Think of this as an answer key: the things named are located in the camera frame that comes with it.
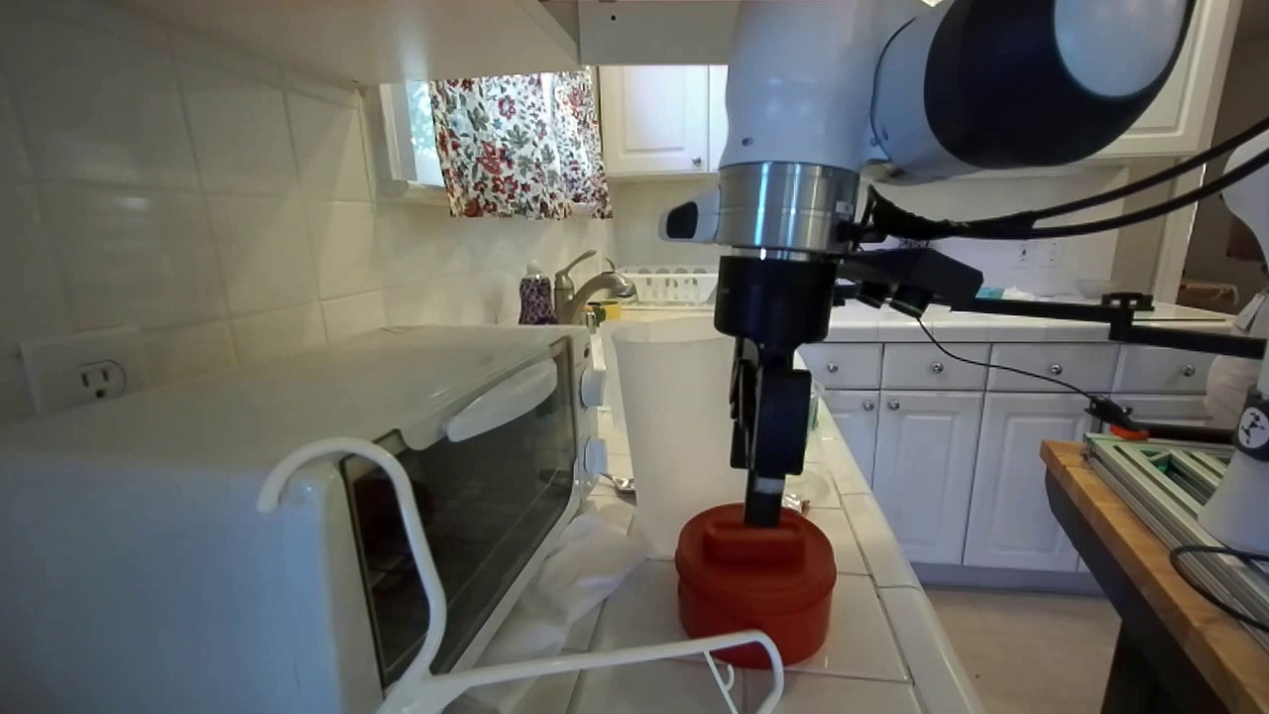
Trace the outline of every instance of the red container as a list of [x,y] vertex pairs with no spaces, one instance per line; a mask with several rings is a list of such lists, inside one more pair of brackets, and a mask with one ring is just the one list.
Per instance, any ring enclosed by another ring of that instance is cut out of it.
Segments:
[[[679,618],[694,639],[765,629],[785,663],[823,645],[834,549],[815,522],[782,510],[776,528],[744,528],[744,507],[714,507],[679,532]],[[763,645],[723,651],[723,663],[763,665]]]

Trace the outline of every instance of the cabinet drawer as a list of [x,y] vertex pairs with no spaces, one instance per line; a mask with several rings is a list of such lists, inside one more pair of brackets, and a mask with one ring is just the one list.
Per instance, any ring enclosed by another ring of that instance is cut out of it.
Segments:
[[[991,365],[1039,374],[1052,382],[1068,382],[1080,389],[1110,389],[1113,384],[1117,347],[1001,347],[991,349]],[[1055,393],[1057,384],[1028,382],[1018,374],[991,368],[991,393]]]
[[[986,362],[986,347],[950,347],[950,352],[967,362]],[[886,349],[882,365],[886,389],[963,389],[977,393],[986,384],[986,374],[978,365],[961,365],[938,349],[926,347],[893,347]]]
[[882,347],[806,347],[802,362],[822,384],[835,384],[835,389],[882,384]]
[[1201,393],[1213,356],[1131,347],[1117,352],[1117,393]]

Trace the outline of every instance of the wooden table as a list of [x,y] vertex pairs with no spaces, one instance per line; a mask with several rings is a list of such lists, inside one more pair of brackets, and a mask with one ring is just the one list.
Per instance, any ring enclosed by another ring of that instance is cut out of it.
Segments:
[[1080,446],[1043,446],[1047,501],[1122,629],[1102,710],[1269,710],[1269,653],[1175,566]]

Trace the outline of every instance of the robotic arm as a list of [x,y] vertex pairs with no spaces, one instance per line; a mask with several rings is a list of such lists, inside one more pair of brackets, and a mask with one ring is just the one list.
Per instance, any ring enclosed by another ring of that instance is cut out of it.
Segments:
[[744,0],[716,200],[669,239],[716,230],[714,327],[737,339],[732,467],[744,522],[802,472],[809,374],[855,241],[864,168],[901,179],[1057,168],[1113,142],[1159,97],[1194,0]]

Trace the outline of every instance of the wall outlet cover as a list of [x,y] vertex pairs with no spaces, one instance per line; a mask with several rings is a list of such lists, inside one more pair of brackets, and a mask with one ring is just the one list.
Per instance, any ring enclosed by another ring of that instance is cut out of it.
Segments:
[[36,414],[79,409],[147,384],[136,331],[28,339],[18,356]]

